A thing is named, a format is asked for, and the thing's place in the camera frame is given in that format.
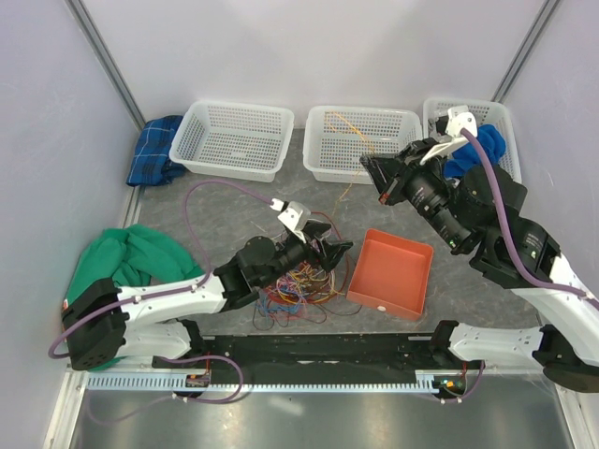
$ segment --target green cloth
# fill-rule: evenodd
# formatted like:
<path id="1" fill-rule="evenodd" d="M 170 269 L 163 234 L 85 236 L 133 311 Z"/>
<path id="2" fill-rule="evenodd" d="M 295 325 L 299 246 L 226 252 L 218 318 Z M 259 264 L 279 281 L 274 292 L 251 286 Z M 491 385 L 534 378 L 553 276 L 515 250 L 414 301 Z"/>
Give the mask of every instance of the green cloth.
<path id="1" fill-rule="evenodd" d="M 183 281 L 201 276 L 204 271 L 192 256 L 166 234 L 134 224 L 127 229 L 106 229 L 81 254 L 66 292 L 72 304 L 93 282 L 112 278 L 116 286 L 141 287 L 150 279 L 160 283 Z M 105 369 L 115 358 L 98 369 Z"/>

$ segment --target blue cloth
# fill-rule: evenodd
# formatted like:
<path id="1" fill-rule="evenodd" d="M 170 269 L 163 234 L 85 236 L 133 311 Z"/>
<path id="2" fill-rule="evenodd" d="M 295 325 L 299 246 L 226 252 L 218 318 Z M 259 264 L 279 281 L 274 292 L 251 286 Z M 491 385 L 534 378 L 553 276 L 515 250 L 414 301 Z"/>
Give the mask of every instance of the blue cloth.
<path id="1" fill-rule="evenodd" d="M 505 140 L 492 124 L 483 124 L 478 128 L 478 141 L 482 145 L 492 164 L 499 163 L 505 154 Z M 452 154 L 453 159 L 446 162 L 443 174 L 446 178 L 461 178 L 466 172 L 480 166 L 480 158 L 471 143 L 461 147 Z"/>
<path id="2" fill-rule="evenodd" d="M 185 173 L 184 166 L 168 158 L 170 144 L 182 119 L 180 115 L 169 115 L 146 123 L 135 146 L 127 185 L 170 184 Z"/>

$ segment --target black joint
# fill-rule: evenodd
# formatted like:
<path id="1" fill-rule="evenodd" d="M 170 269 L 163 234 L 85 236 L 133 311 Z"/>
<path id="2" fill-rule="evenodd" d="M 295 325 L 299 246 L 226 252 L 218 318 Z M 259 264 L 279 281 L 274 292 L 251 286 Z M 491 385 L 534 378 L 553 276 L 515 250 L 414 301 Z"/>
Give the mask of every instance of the black joint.
<path id="1" fill-rule="evenodd" d="M 118 301 L 119 289 L 112 279 L 100 279 L 92 283 L 65 311 L 65 329 L 75 325 L 90 313 Z M 71 366 L 75 370 L 88 370 L 110 362 L 124 344 L 127 313 L 115 308 L 97 316 L 81 326 L 66 339 Z"/>
<path id="2" fill-rule="evenodd" d="M 435 122 L 435 129 L 439 134 L 445 134 L 447 130 L 447 124 L 449 123 L 449 116 L 444 115 L 437 119 Z"/>
<path id="3" fill-rule="evenodd" d="M 189 346 L 191 347 L 190 353 L 194 355 L 203 355 L 204 354 L 204 339 L 202 339 L 201 334 L 199 333 L 199 326 L 195 321 L 192 320 L 179 320 L 187 333 L 189 334 Z"/>
<path id="4" fill-rule="evenodd" d="M 459 325 L 460 323 L 457 321 L 443 320 L 439 322 L 432 333 L 429 349 L 432 358 L 442 367 L 454 366 L 458 359 L 449 351 L 449 345 L 451 344 L 451 334 Z"/>
<path id="5" fill-rule="evenodd" d="M 252 304 L 254 301 L 260 298 L 260 294 L 258 292 L 252 291 L 251 293 L 243 296 L 243 297 L 235 297 L 234 299 L 228 300 L 223 306 L 223 309 L 219 311 L 222 313 L 224 311 L 234 311 L 236 309 L 241 309 L 248 304 Z"/>
<path id="6" fill-rule="evenodd" d="M 533 358 L 554 383 L 579 393 L 599 393 L 599 368 L 587 365 L 555 326 L 541 328 L 543 339 Z"/>

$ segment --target blue plaid cloth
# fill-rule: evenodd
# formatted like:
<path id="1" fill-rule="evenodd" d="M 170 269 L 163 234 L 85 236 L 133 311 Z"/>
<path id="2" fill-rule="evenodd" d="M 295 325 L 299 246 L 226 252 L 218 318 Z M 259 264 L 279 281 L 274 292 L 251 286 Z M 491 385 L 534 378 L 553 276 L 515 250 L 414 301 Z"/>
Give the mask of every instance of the blue plaid cloth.
<path id="1" fill-rule="evenodd" d="M 180 115 L 169 115 L 146 123 L 135 146 L 127 185 L 170 184 L 185 173 L 184 166 L 168 158 L 170 144 L 182 119 Z"/>

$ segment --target white wall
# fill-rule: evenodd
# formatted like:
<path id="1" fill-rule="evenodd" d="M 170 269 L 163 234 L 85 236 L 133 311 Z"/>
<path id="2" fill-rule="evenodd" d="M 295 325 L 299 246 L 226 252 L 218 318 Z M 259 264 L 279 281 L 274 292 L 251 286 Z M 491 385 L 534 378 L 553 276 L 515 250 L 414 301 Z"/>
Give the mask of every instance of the white wall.
<path id="1" fill-rule="evenodd" d="M 599 3 L 562 2 L 507 98 L 525 211 L 599 295 Z"/>
<path id="2" fill-rule="evenodd" d="M 62 0 L 0 14 L 2 447 L 40 447 L 66 362 L 46 356 L 80 251 L 118 224 L 137 130 Z"/>
<path id="3" fill-rule="evenodd" d="M 146 119 L 491 98 L 542 0 L 84 0 Z"/>

